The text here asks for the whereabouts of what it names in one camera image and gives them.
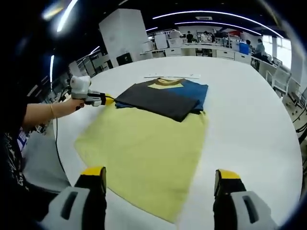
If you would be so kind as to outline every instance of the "blue bin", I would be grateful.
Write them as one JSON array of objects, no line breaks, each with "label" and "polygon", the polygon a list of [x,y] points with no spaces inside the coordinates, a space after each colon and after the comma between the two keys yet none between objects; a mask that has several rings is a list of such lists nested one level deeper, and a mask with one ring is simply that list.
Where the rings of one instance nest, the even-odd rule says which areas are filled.
[{"label": "blue bin", "polygon": [[239,51],[242,54],[248,55],[249,54],[249,45],[246,44],[246,43],[240,42],[240,44],[239,44]]}]

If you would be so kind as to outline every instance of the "t-shirt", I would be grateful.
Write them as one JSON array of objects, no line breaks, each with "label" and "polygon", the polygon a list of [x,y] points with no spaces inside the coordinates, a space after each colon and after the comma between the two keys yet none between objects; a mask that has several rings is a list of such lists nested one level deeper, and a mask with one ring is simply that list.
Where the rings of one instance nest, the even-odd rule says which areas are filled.
[{"label": "t-shirt", "polygon": [[191,43],[191,42],[192,42],[192,39],[193,39],[193,35],[192,35],[192,34],[188,34],[188,35],[187,35],[188,43]]},{"label": "t-shirt", "polygon": [[175,39],[175,38],[180,38],[182,36],[181,32],[178,30],[173,30],[170,34],[169,34],[169,38],[170,39]]},{"label": "t-shirt", "polygon": [[198,103],[197,99],[180,96],[143,84],[134,84],[115,99],[152,113],[182,122]]},{"label": "t-shirt", "polygon": [[211,36],[206,34],[201,34],[201,41],[202,42],[211,42]]},{"label": "t-shirt", "polygon": [[255,50],[255,54],[261,54],[261,55],[264,55],[265,52],[264,52],[264,45],[263,43],[259,43],[256,47],[256,50]]},{"label": "t-shirt", "polygon": [[114,193],[174,223],[187,198],[207,125],[204,112],[177,122],[111,104],[78,137],[75,148],[87,167],[106,165],[108,188]]},{"label": "t-shirt", "polygon": [[[208,85],[201,85],[186,79],[166,80],[155,79],[140,83],[140,85],[147,85],[148,87],[166,90],[168,92],[176,93],[180,96],[185,96],[191,99],[198,100],[192,112],[199,112],[203,110],[203,104],[207,95]],[[133,107],[124,103],[116,103],[116,108]]]},{"label": "t-shirt", "polygon": [[1,105],[0,124],[0,176],[4,194],[1,196],[1,208],[4,219],[2,229],[39,229],[28,216],[32,205],[29,184],[22,174],[22,155],[17,137],[27,108],[27,98],[18,97],[18,102],[4,100]]}]

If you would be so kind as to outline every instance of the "white table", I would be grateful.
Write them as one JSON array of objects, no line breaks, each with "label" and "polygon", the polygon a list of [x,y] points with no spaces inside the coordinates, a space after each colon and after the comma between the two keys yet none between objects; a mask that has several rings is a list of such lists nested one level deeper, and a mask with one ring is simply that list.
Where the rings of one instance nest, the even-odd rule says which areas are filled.
[{"label": "white table", "polygon": [[229,52],[235,52],[233,49],[226,48],[223,46],[217,46],[212,43],[211,45],[205,44],[205,43],[184,43],[182,46],[179,47],[172,47],[172,48],[164,48],[164,49],[154,49],[150,51],[146,51],[143,53],[140,53],[140,55],[157,52],[157,51],[165,51],[170,49],[213,49],[213,50],[222,50],[222,51],[229,51]]},{"label": "white table", "polygon": [[[213,187],[218,168],[238,173],[245,187],[257,193],[282,224],[299,201],[302,158],[297,135],[284,105],[252,66],[212,57],[164,57],[116,67],[92,79],[91,89],[118,96],[149,74],[200,74],[208,84],[204,109],[209,117],[202,155],[189,196],[176,225],[130,205],[107,192],[106,229],[211,230]],[[72,185],[86,168],[73,145],[101,107],[87,106],[59,119],[58,149]]]}]

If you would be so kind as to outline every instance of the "ceiling light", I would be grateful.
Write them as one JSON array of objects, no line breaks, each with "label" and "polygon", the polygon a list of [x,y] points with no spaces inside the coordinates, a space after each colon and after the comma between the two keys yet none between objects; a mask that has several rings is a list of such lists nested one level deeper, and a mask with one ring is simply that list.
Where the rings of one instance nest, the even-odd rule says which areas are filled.
[{"label": "ceiling light", "polygon": [[59,13],[63,7],[60,4],[53,4],[46,8],[43,13],[43,19],[50,20],[52,17],[54,17],[57,13]]},{"label": "ceiling light", "polygon": [[59,22],[59,26],[58,26],[57,32],[60,32],[60,31],[63,29],[63,26],[64,26],[64,24],[65,24],[65,22],[66,22],[66,20],[67,20],[67,18],[68,18],[68,16],[69,16],[69,14],[70,14],[72,8],[73,8],[74,5],[77,3],[77,1],[78,1],[78,0],[72,0],[72,1],[69,3],[68,7],[66,8],[66,10],[65,10],[65,12],[64,12],[64,14],[63,14],[63,16],[62,16],[60,22]]},{"label": "ceiling light", "polygon": [[252,20],[252,19],[249,19],[249,18],[240,16],[240,15],[236,15],[236,14],[233,14],[233,13],[218,12],[218,11],[182,11],[182,12],[176,12],[176,13],[169,13],[169,14],[160,15],[160,16],[154,17],[153,19],[163,18],[163,17],[167,17],[167,16],[171,16],[171,15],[176,15],[176,14],[181,14],[181,13],[218,13],[218,14],[224,14],[224,15],[234,16],[234,17],[242,18],[242,19],[245,19],[245,20],[247,20],[247,21],[256,23],[256,24],[258,24],[258,25],[261,25],[261,26],[263,26],[264,28],[266,28],[266,29],[272,31],[273,33],[275,33],[275,34],[278,35],[279,37],[283,38],[283,36],[281,36],[279,33],[277,33],[276,31],[274,31],[273,29],[267,27],[266,25],[263,25],[263,24],[261,24],[261,23],[259,23],[259,22],[257,22],[257,21],[254,21],[254,20]]},{"label": "ceiling light", "polygon": [[50,61],[50,83],[52,83],[53,61],[54,61],[54,55],[51,56],[51,61]]},{"label": "ceiling light", "polygon": [[150,31],[150,30],[155,30],[155,29],[158,29],[158,27],[154,27],[154,28],[148,29],[148,30],[146,30],[146,32]]},{"label": "ceiling light", "polygon": [[226,23],[215,23],[215,22],[185,22],[185,23],[175,23],[175,25],[179,25],[179,24],[190,24],[190,23],[213,23],[213,24],[219,24],[219,25],[229,25],[229,26],[237,27],[237,28],[240,28],[240,29],[243,29],[243,30],[247,30],[247,31],[253,32],[253,33],[255,33],[255,34],[259,35],[259,36],[262,36],[262,34],[259,34],[259,33],[256,32],[256,31],[253,31],[253,30],[250,30],[250,29],[241,27],[241,26],[232,25],[232,24],[226,24]]},{"label": "ceiling light", "polygon": [[129,1],[129,0],[123,0],[121,3],[119,3],[118,5],[120,6],[120,5],[122,5],[122,4],[124,4],[125,2],[127,2],[127,1]]},{"label": "ceiling light", "polygon": [[91,55],[92,53],[94,53],[98,48],[99,48],[99,46],[97,46],[95,49],[93,49],[92,52],[90,53],[90,55]]}]

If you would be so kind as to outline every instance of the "person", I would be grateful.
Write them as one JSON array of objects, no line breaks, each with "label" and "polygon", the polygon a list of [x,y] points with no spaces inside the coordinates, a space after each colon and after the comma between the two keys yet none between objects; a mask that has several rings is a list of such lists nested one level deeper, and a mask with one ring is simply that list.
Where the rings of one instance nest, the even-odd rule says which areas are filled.
[{"label": "person", "polygon": [[211,36],[208,34],[207,31],[203,32],[203,34],[201,34],[201,41],[204,43],[208,43],[211,42]]},{"label": "person", "polygon": [[250,41],[249,41],[249,40],[246,40],[246,44],[248,44],[249,53],[251,53],[251,51],[252,51],[252,49],[253,49],[253,46],[250,44]]},{"label": "person", "polygon": [[264,45],[262,43],[262,40],[259,38],[258,39],[258,45],[256,46],[256,49],[255,49],[255,55],[262,56],[264,54],[265,54],[265,48],[264,48]]},{"label": "person", "polygon": [[215,42],[215,34],[211,34],[211,42],[212,42],[212,43]]},{"label": "person", "polygon": [[187,34],[187,40],[188,40],[188,43],[192,43],[192,40],[193,40],[193,34],[191,34],[190,31],[188,31],[188,34]]},{"label": "person", "polygon": [[51,119],[69,115],[77,107],[84,107],[84,101],[70,98],[53,104],[28,103],[29,98],[20,96],[20,91],[10,91],[18,102],[4,100],[1,105],[0,175],[4,191],[1,207],[5,215],[1,224],[4,229],[21,229],[21,226],[25,229],[40,229],[37,222],[47,214],[48,205],[56,194],[45,192],[25,179],[22,173],[22,154],[17,143],[20,128],[30,129]]},{"label": "person", "polygon": [[182,34],[179,30],[173,29],[172,32],[169,34],[170,39],[175,39],[175,38],[181,38]]}]

